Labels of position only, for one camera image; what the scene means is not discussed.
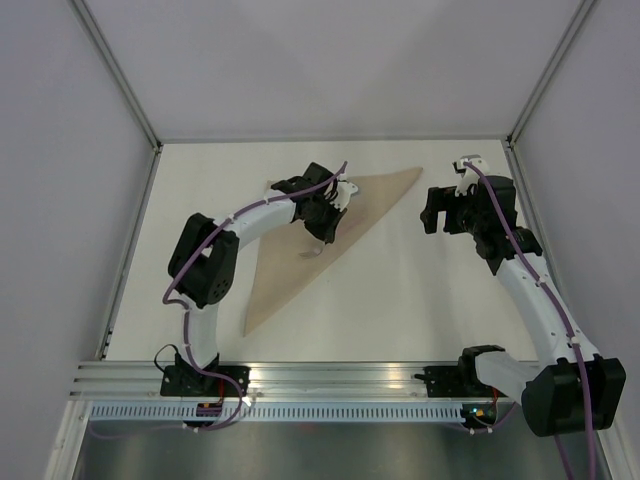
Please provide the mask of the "beige cloth napkin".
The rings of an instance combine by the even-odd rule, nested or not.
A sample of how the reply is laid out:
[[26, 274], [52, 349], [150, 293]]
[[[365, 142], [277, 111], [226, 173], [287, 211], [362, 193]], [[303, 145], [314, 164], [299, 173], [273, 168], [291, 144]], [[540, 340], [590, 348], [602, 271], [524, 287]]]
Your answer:
[[358, 187], [340, 220], [335, 241], [325, 244], [300, 222], [261, 237], [244, 334], [275, 315], [373, 228], [413, 187], [421, 167], [394, 173], [350, 177]]

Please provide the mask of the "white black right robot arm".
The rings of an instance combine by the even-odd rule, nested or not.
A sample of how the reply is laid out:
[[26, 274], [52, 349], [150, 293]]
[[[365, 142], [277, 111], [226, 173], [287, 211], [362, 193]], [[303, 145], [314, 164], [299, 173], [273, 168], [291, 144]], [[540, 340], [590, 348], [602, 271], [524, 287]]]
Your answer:
[[612, 426], [626, 381], [619, 359], [605, 358], [582, 333], [549, 276], [534, 233], [517, 223], [511, 179], [490, 175], [460, 192], [432, 187], [420, 214], [424, 230], [472, 236], [478, 255], [511, 297], [534, 345], [528, 367], [498, 345], [467, 347], [458, 359], [459, 388], [494, 388], [522, 408], [539, 437]]

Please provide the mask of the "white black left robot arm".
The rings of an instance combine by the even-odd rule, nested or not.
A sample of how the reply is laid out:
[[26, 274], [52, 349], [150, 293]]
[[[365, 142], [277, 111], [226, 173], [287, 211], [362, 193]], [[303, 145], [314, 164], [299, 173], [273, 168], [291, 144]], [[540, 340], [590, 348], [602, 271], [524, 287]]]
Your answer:
[[302, 175], [275, 182], [261, 199], [226, 216], [188, 218], [169, 260], [171, 282], [162, 297], [163, 304], [182, 308], [183, 320], [174, 360], [161, 370], [161, 396], [245, 395], [248, 368], [222, 366], [216, 339], [219, 306], [233, 285], [239, 253], [295, 222], [322, 244], [333, 243], [358, 192], [343, 168], [331, 172], [312, 163]]

